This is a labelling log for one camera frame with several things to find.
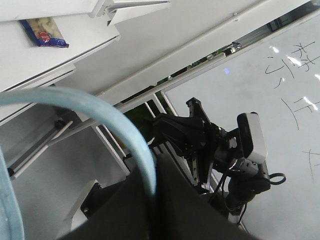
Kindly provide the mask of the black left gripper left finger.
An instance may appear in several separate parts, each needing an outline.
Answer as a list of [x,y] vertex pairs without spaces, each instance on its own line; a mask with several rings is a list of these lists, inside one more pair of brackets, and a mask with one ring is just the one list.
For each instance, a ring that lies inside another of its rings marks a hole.
[[148,240],[150,214],[142,174],[135,167],[124,181],[95,183],[80,204],[87,220],[63,240]]

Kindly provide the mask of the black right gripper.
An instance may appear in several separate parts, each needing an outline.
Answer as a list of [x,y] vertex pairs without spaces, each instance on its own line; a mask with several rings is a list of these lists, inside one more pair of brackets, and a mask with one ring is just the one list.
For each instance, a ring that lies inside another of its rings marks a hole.
[[231,145],[234,131],[227,132],[211,122],[200,100],[193,97],[186,105],[188,117],[160,113],[152,126],[169,142],[176,155],[187,160],[193,179],[204,184],[212,169],[226,171],[238,148]]

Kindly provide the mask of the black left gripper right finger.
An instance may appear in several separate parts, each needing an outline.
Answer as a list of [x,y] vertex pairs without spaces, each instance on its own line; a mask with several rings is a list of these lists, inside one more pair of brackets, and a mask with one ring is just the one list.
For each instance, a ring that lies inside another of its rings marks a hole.
[[183,176],[169,155],[156,160],[158,240],[253,240],[213,209]]

